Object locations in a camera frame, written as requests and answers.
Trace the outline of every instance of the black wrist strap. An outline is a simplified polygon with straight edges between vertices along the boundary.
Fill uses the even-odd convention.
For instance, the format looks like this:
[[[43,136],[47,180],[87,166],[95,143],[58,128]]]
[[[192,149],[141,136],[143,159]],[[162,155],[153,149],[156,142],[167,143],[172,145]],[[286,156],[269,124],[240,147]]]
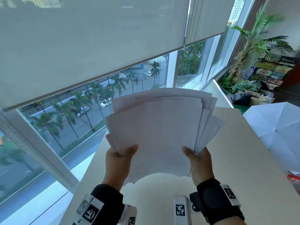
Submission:
[[[232,206],[220,182],[212,178],[200,183],[197,186],[202,213],[210,225],[233,216],[245,220],[243,213],[238,206]]]

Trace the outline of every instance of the white wall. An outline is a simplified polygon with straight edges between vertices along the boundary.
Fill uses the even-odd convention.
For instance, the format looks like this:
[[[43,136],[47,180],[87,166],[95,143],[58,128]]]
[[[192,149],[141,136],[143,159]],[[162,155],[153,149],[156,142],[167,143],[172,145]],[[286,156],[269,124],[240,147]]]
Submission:
[[[268,0],[265,6],[267,14],[283,14],[286,19],[268,29],[263,37],[288,35],[288,42],[294,50],[300,46],[300,0]]]

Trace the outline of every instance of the umbrella canopy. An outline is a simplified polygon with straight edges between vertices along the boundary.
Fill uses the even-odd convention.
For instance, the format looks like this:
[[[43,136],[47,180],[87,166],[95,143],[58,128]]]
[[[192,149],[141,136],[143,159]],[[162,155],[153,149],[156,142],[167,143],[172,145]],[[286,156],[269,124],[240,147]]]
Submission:
[[[300,108],[281,102],[252,106],[243,115],[281,168],[300,172]]]

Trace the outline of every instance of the parked car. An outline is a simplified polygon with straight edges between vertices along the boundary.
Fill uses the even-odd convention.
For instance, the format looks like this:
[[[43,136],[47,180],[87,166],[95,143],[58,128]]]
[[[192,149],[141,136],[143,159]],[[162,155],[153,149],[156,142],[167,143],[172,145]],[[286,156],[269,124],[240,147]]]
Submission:
[[[109,106],[112,103],[112,99],[109,98],[108,102],[106,100],[103,100],[103,102],[100,104],[101,107],[105,108]]]
[[[81,107],[81,111],[80,111],[80,113],[77,113],[77,117],[80,117],[80,116],[84,115],[84,110],[86,112],[88,112],[88,111],[90,111],[90,108],[88,106]]]
[[[148,71],[146,75],[147,75],[147,76],[153,76],[153,74],[154,74],[154,73]]]
[[[132,69],[144,69],[144,64],[141,63],[141,64],[138,64],[138,65],[135,65],[133,67],[131,67]]]

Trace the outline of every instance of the street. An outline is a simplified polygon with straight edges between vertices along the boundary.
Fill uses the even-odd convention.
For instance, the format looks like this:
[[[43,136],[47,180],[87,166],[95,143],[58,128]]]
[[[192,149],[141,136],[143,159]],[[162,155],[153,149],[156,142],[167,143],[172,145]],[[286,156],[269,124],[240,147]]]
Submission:
[[[138,84],[133,85],[133,92],[140,92],[143,90],[149,90],[154,85],[154,76],[145,76],[145,74],[150,70],[151,66],[148,63],[144,63],[144,69],[133,69],[132,71],[138,73],[138,78],[140,79]],[[167,78],[167,60],[160,64],[160,74],[155,76],[155,88],[163,87],[166,85],[166,78]],[[121,96],[132,94],[132,84],[129,82],[126,85],[126,90],[122,91]],[[119,97],[119,92],[115,91],[115,98]],[[110,107],[102,108],[101,111],[103,116],[109,115]],[[101,119],[101,113],[99,111],[98,105],[93,101],[93,104],[90,106],[90,111],[87,112],[87,115],[92,123],[92,125],[96,125]],[[90,129],[91,126],[88,122],[86,115],[81,117],[75,117],[76,124],[73,125],[74,130],[76,131],[79,137],[82,137],[86,134]],[[63,121],[63,129],[59,129],[58,138],[59,143],[62,145],[63,148],[71,144],[72,142],[76,141],[76,135],[73,132],[72,128],[70,127],[67,120]],[[78,146],[75,150],[71,151],[69,154],[64,156],[62,160],[66,163],[66,165],[72,169],[92,153],[94,153],[100,144],[103,136],[105,134],[106,128],[103,128],[99,132],[96,132],[92,137],[88,140],[84,141],[80,146]],[[57,153],[61,153],[62,149],[56,143],[54,138],[47,133],[46,141],[50,145],[50,147]],[[25,155],[26,163],[32,168],[32,170],[36,170],[40,168],[40,165],[32,159],[29,155]],[[22,179],[29,177],[32,174],[32,171],[25,166],[24,163],[16,163],[14,162],[12,165],[9,166],[0,166],[0,184],[4,185],[7,190],[18,184]],[[30,183],[26,186],[21,188],[17,193],[15,193],[12,197],[8,200],[2,202],[4,199],[1,199],[0,195],[0,222],[3,221],[5,218],[10,216],[16,210],[21,208],[24,204],[34,198],[36,195],[41,193],[44,189],[50,186],[55,179],[48,174],[47,172],[43,172],[38,177],[33,179]]]

